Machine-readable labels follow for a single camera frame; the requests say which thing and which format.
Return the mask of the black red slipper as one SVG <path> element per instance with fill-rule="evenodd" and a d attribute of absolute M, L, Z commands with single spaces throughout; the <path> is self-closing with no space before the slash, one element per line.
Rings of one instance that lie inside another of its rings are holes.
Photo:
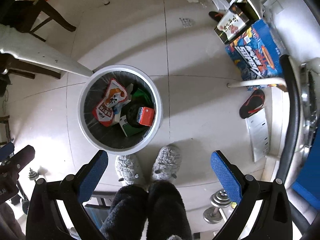
<path fill-rule="evenodd" d="M 261 89 L 255 90 L 246 102 L 240 107 L 240 118 L 246 119 L 260 111 L 265 102 L 265 93 Z"/>

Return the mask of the DHA pure milk carton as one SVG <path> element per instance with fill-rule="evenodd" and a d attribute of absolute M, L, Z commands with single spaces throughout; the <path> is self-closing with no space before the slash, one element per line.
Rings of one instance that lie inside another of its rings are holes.
<path fill-rule="evenodd" d="M 113 107 L 113 120 L 112 120 L 112 123 L 111 123 L 111 126 L 119 123 L 119 119 L 121 117 L 121 110 L 122 108 L 127 105 L 129 102 L 131 102 L 131 98 L 132 98 L 132 91 L 133 91 L 133 87 L 134 85 L 131 83 L 130 85 L 128 85 L 126 87 L 126 91 L 128 93 L 128 96 L 127 96 L 127 99 L 124 101 L 124 102 L 120 102 L 118 103 L 116 106 Z"/>

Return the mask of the green carton in bin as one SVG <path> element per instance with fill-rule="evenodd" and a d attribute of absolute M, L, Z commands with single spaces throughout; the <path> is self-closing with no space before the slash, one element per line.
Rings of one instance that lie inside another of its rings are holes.
<path fill-rule="evenodd" d="M 120 124 L 120 127 L 123 130 L 126 137 L 131 137 L 133 135 L 136 135 L 138 133 L 146 131 L 146 128 L 144 128 L 144 127 L 136 128 L 136 127 L 131 126 L 127 122 L 127 118 L 125 115 L 120 117 L 119 124 Z"/>

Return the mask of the black dining chair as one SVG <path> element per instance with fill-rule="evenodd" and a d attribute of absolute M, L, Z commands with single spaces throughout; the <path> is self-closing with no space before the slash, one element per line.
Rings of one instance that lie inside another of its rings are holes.
<path fill-rule="evenodd" d="M 41 12 L 45 13 L 48 18 L 33 28 L 33 24 Z M 46 40 L 36 35 L 35 32 L 51 20 L 54 20 L 67 31 L 76 31 L 76 27 L 68 23 L 56 9 L 45 0 L 37 0 L 36 2 L 14 1 L 1 10 L 2 25 L 8 25 L 21 33 L 29 33 L 43 42 L 46 42 Z"/>

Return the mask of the small red carton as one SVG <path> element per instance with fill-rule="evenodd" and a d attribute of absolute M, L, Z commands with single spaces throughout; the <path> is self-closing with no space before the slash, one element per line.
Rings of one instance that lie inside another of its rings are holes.
<path fill-rule="evenodd" d="M 155 116 L 155 110 L 149 107 L 139 107 L 137 122 L 140 125 L 151 127 Z"/>

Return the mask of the right grey fuzzy slipper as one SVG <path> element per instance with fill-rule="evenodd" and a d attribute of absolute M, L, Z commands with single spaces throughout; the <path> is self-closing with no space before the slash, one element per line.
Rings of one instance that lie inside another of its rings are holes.
<path fill-rule="evenodd" d="M 162 147 L 153 164 L 151 180 L 165 180 L 172 183 L 177 178 L 181 162 L 182 156 L 178 147 L 175 145 Z"/>

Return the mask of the left grey fuzzy slipper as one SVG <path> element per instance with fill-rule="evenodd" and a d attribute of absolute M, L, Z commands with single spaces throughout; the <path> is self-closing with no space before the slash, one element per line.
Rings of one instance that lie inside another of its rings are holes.
<path fill-rule="evenodd" d="M 134 154 L 118 155 L 115 160 L 118 181 L 123 186 L 137 185 L 146 187 L 146 180 L 140 167 L 139 160 Z"/>

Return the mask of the white gold liquor box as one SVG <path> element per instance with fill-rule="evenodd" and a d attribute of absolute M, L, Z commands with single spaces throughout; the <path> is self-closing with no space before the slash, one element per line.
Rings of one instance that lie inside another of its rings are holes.
<path fill-rule="evenodd" d="M 231 43 L 252 23 L 250 10 L 247 2 L 235 2 L 222 16 L 214 30 L 224 44 Z"/>

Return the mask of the chrome dumbbell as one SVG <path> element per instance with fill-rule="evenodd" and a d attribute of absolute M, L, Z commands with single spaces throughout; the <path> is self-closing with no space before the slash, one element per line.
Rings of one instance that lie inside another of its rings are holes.
<path fill-rule="evenodd" d="M 211 207 L 203 212 L 203 218 L 208 224 L 217 224 L 223 220 L 220 210 L 230 206 L 231 200 L 224 189 L 216 191 L 210 197 Z"/>

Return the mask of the grey fuzzy slipper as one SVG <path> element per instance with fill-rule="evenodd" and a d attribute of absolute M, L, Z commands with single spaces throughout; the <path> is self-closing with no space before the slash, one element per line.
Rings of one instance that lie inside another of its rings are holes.
<path fill-rule="evenodd" d="M 134 154 L 118 155 L 115 160 L 118 181 L 123 186 L 137 185 L 146 187 L 146 180 L 140 167 L 139 160 Z"/>
<path fill-rule="evenodd" d="M 162 147 L 153 164 L 151 180 L 165 180 L 172 183 L 177 178 L 181 162 L 182 156 L 178 147 L 175 145 Z"/>

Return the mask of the blue printed cardboard box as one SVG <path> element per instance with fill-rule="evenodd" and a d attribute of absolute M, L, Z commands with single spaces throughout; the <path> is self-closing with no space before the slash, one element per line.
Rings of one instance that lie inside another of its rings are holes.
<path fill-rule="evenodd" d="M 286 49 L 277 31 L 264 20 L 253 23 L 225 50 L 243 81 L 284 77 L 280 57 Z"/>

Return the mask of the red chicken feet snack bag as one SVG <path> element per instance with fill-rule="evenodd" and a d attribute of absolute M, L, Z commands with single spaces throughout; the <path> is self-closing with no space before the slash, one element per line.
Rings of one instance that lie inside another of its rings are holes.
<path fill-rule="evenodd" d="M 120 106 L 126 100 L 126 89 L 112 78 L 103 99 L 93 109 L 92 114 L 103 126 L 111 126 L 115 115 L 114 107 Z"/>

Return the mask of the white trash bin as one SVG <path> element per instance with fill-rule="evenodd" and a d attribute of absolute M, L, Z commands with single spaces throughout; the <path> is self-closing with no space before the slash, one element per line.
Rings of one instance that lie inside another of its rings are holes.
<path fill-rule="evenodd" d="M 154 82 L 141 70 L 116 64 L 94 73 L 78 104 L 82 133 L 96 148 L 128 155 L 142 150 L 162 124 L 163 106 Z"/>

